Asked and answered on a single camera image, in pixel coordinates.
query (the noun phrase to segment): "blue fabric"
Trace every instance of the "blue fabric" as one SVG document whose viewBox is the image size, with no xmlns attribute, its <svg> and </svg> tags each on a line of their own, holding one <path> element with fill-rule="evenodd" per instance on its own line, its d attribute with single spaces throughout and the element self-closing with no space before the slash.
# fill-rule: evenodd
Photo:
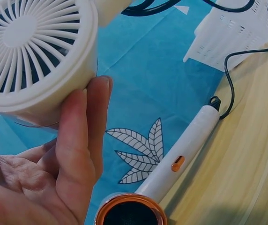
<svg viewBox="0 0 268 225">
<path fill-rule="evenodd" d="M 111 75 L 114 90 L 104 139 L 105 170 L 94 188 L 86 225 L 107 195 L 138 188 L 220 82 L 221 72 L 182 61 L 210 7 L 201 0 L 178 5 L 190 7 L 188 15 L 174 7 L 144 18 L 120 15 L 100 29 L 99 75 Z M 2 154 L 16 154 L 53 137 L 0 116 Z M 151 163 L 137 167 L 135 159 Z"/>
</svg>

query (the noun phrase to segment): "leaf print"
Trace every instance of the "leaf print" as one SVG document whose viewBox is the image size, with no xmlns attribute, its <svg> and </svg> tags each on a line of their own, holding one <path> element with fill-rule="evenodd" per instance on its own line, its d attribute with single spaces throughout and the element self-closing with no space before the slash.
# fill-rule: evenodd
<svg viewBox="0 0 268 225">
<path fill-rule="evenodd" d="M 158 162 L 163 159 L 163 139 L 162 139 L 162 126 L 161 119 L 153 124 L 149 131 L 149 148 L 152 152 L 155 152 Z"/>
<path fill-rule="evenodd" d="M 122 151 L 116 151 L 119 157 L 121 157 L 132 168 L 135 168 L 144 172 L 151 172 L 158 165 L 158 162 L 147 156 L 136 155 L 126 153 Z"/>
<path fill-rule="evenodd" d="M 132 184 L 146 179 L 151 172 L 139 171 L 132 168 L 123 178 L 119 181 L 120 184 Z"/>
<path fill-rule="evenodd" d="M 107 130 L 106 132 L 130 147 L 136 149 L 137 151 L 143 153 L 144 155 L 151 158 L 155 157 L 153 152 L 151 152 L 149 149 L 148 140 L 141 134 L 122 128 L 111 129 Z"/>
<path fill-rule="evenodd" d="M 115 151 L 124 162 L 131 166 L 131 170 L 121 178 L 119 184 L 131 184 L 145 180 L 164 157 L 160 118 L 152 125 L 148 138 L 124 128 L 110 129 L 106 133 L 143 154 Z"/>
</svg>

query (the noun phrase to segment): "white triangle pattern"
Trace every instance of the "white triangle pattern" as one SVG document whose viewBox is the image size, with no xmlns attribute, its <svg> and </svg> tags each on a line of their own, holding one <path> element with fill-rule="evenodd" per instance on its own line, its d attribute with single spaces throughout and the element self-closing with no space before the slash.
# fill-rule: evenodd
<svg viewBox="0 0 268 225">
<path fill-rule="evenodd" d="M 174 6 L 176 9 L 184 13 L 185 15 L 188 14 L 189 6 Z"/>
</svg>

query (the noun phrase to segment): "hair dryer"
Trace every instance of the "hair dryer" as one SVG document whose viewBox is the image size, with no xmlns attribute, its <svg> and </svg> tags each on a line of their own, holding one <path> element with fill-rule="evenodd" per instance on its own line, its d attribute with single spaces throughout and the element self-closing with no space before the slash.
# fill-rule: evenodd
<svg viewBox="0 0 268 225">
<path fill-rule="evenodd" d="M 220 100 L 203 106 L 174 146 L 135 193 L 107 197 L 95 225 L 167 225 L 160 201 L 191 163 L 219 121 Z"/>
</svg>

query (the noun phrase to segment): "orange button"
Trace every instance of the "orange button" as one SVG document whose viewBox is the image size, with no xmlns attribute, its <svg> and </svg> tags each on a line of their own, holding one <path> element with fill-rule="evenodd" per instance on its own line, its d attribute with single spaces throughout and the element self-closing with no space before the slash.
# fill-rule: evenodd
<svg viewBox="0 0 268 225">
<path fill-rule="evenodd" d="M 176 161 L 171 165 L 171 170 L 174 172 L 177 172 L 182 164 L 185 162 L 185 157 L 184 156 L 179 156 Z"/>
</svg>

